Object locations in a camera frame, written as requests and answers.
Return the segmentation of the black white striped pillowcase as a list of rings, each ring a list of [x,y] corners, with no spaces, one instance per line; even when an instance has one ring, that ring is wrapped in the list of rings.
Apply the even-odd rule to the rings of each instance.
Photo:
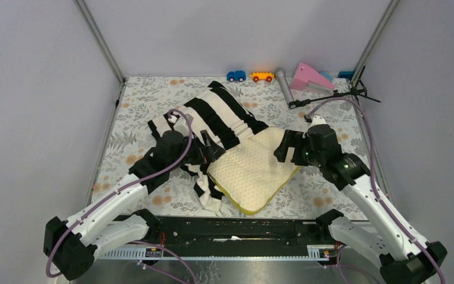
[[[202,130],[206,130],[217,145],[228,151],[268,128],[217,81],[211,82],[206,91],[184,103],[179,110],[192,118],[192,131],[201,146]],[[193,189],[203,208],[218,212],[224,193],[207,174],[208,167],[189,163],[179,168],[197,177]]]

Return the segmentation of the yellow white pillow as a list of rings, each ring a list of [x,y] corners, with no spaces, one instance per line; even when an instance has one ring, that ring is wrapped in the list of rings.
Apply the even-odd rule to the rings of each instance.
[[[220,191],[244,214],[254,215],[264,209],[300,170],[274,156],[283,135],[284,130],[269,127],[227,150],[207,170]]]

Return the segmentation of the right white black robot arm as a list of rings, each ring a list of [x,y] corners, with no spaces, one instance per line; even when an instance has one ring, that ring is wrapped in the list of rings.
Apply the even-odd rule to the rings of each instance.
[[[315,235],[321,243],[336,240],[355,250],[379,269],[385,283],[423,283],[433,275],[445,282],[440,268],[447,256],[444,245],[429,242],[410,225],[380,191],[368,166],[356,154],[343,152],[328,124],[313,125],[305,133],[286,130],[274,156],[279,162],[318,168],[377,232],[356,228],[333,209],[316,220]]]

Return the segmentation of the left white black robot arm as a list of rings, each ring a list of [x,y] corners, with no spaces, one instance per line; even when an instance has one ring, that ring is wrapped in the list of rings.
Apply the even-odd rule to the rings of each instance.
[[[44,235],[46,275],[75,280],[108,251],[143,240],[161,242],[161,221],[147,209],[111,224],[129,205],[148,196],[185,164],[208,166],[225,153],[206,130],[199,136],[167,131],[120,182],[100,199],[65,220],[52,218]]]

